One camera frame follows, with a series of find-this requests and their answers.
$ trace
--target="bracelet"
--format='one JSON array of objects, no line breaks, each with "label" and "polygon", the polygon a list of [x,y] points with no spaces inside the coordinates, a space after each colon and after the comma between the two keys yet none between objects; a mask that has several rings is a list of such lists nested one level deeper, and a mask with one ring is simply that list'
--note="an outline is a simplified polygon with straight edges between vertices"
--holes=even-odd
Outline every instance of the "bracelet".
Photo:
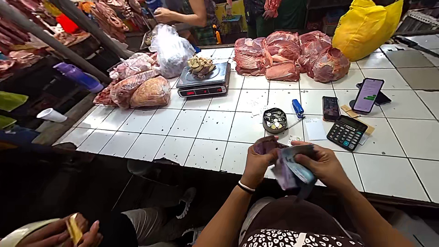
[{"label": "bracelet", "polygon": [[238,186],[239,186],[242,190],[244,190],[245,192],[247,192],[247,193],[249,193],[249,194],[253,194],[253,193],[255,192],[255,189],[251,189],[251,188],[249,188],[249,187],[243,185],[243,184],[241,183],[241,181],[238,181]]}]

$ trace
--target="white plastic cup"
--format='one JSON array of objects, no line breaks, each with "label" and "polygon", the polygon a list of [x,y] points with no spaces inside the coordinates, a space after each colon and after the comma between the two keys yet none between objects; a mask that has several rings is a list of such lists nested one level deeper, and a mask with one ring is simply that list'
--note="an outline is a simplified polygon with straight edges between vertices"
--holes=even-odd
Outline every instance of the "white plastic cup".
[{"label": "white plastic cup", "polygon": [[61,113],[55,111],[53,108],[47,108],[40,112],[37,116],[37,118],[42,118],[45,120],[54,121],[57,123],[61,123],[66,121],[67,117],[62,115]]}]

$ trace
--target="digital scale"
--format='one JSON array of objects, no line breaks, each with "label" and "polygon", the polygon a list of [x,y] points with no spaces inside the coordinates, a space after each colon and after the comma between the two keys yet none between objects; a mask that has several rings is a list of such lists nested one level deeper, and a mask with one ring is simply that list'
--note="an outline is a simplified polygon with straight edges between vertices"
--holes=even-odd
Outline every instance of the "digital scale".
[{"label": "digital scale", "polygon": [[180,97],[204,98],[225,96],[229,87],[230,63],[215,64],[215,68],[203,78],[194,78],[186,66],[178,79],[178,95]]}]

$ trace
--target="vendor's arm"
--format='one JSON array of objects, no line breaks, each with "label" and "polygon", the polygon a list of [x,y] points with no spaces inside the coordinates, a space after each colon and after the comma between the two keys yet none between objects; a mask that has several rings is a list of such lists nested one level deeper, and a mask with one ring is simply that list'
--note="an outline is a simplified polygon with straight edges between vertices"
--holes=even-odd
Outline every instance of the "vendor's arm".
[{"label": "vendor's arm", "polygon": [[[309,143],[294,141],[291,144]],[[366,246],[414,247],[407,238],[381,217],[354,187],[332,150],[317,145],[314,145],[314,150],[317,151],[317,161],[302,154],[296,155],[295,160],[309,168],[326,186],[339,193],[349,217]]]},{"label": "vendor's arm", "polygon": [[154,11],[155,19],[160,23],[168,23],[171,21],[183,22],[194,26],[204,27],[207,25],[207,11],[204,0],[189,0],[192,15],[180,14],[167,8],[158,8]]},{"label": "vendor's arm", "polygon": [[[256,143],[266,140],[277,140],[277,137],[264,137]],[[273,149],[268,154],[259,155],[254,151],[253,147],[254,145],[248,148],[247,161],[244,174],[241,177],[241,183],[251,189],[256,189],[264,179],[269,163],[277,159],[277,153],[276,149]],[[235,186],[229,198],[227,198],[223,206],[203,229],[194,247],[231,246],[242,227],[251,197],[251,194],[239,186]]]}]

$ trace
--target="white wristband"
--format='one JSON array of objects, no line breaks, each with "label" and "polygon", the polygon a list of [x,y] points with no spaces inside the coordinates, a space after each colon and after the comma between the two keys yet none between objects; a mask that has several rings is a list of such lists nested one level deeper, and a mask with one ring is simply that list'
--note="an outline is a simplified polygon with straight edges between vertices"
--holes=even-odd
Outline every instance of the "white wristband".
[{"label": "white wristband", "polygon": [[255,189],[251,189],[251,188],[249,188],[249,187],[243,185],[243,184],[241,183],[241,180],[238,181],[238,184],[241,185],[242,187],[244,187],[244,188],[250,190],[250,191],[253,191],[253,192],[255,191]]}]

